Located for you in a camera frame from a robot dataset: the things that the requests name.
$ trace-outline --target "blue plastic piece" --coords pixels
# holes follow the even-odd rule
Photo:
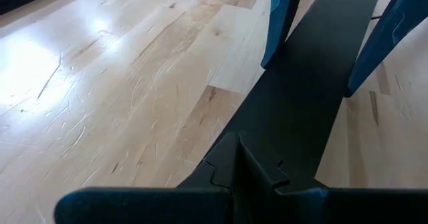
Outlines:
[[[345,96],[352,96],[394,47],[427,16],[428,0],[391,0],[355,63]]]
[[[284,29],[286,18],[294,18],[294,15],[287,16],[289,4],[290,0],[271,0],[269,31],[267,33],[265,55],[261,61],[263,68],[267,67],[279,44],[286,40],[286,34],[288,33],[288,29]]]

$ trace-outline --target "wooden floor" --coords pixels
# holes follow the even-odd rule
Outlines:
[[[269,7],[37,0],[1,16],[0,220],[51,223],[82,187],[180,183],[263,73]],[[424,21],[343,101],[319,180],[428,187],[426,49]]]

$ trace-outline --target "black beam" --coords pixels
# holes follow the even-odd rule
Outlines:
[[[287,169],[313,177],[376,3],[315,0],[215,144],[252,133]]]

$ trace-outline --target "black bar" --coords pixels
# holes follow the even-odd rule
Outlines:
[[[249,132],[313,177],[376,3],[315,0],[213,146]]]
[[[224,223],[223,189],[87,188],[63,197],[56,223]]]

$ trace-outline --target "black metal frame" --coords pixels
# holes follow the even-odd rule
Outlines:
[[[277,10],[293,17],[298,1]],[[329,189],[314,179],[376,3],[315,0],[287,42],[275,37],[267,70],[177,188],[83,189],[57,204],[56,221],[426,222],[426,191]],[[281,21],[280,39],[290,23]]]

